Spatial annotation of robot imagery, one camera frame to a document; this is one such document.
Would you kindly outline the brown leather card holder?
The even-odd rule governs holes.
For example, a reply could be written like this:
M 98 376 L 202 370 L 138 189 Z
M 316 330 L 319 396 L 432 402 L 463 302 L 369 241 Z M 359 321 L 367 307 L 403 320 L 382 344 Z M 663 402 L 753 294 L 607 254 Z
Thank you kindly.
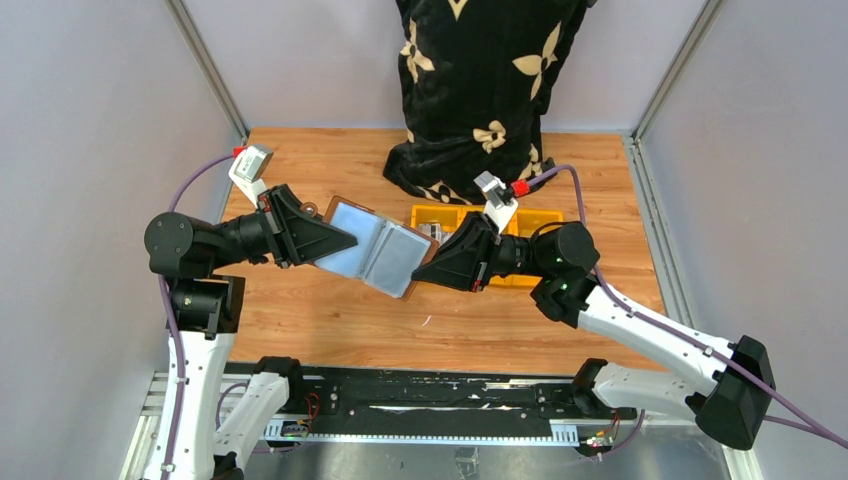
M 413 272 L 438 249 L 432 237 L 338 195 L 330 201 L 325 219 L 355 237 L 357 244 L 312 264 L 395 299 L 409 297 L 415 287 Z

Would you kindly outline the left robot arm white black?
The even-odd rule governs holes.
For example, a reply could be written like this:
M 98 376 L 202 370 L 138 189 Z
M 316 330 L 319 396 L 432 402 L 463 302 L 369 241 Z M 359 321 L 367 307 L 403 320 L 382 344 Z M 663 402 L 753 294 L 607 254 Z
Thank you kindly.
M 218 269 L 244 262 L 312 264 L 357 243 L 308 212 L 286 185 L 257 194 L 254 212 L 223 223 L 174 211 L 149 223 L 144 244 L 149 268 L 159 277 L 170 338 L 164 408 L 144 478 L 241 479 L 275 414 L 316 410 L 301 363 L 267 356 L 253 367 L 230 414 L 219 416 L 246 280 Z

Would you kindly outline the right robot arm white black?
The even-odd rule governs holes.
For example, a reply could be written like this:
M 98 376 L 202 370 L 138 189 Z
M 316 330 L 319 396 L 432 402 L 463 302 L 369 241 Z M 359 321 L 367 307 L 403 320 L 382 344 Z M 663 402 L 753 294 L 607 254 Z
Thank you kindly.
M 747 335 L 731 341 L 705 334 L 625 299 L 596 272 L 599 258 L 579 221 L 551 222 L 521 237 L 473 212 L 412 278 L 468 292 L 482 291 L 494 276 L 538 278 L 530 296 L 544 317 L 613 339 L 666 369 L 588 359 L 572 381 L 577 413 L 653 411 L 692 421 L 724 446 L 751 449 L 775 388 L 765 345 Z

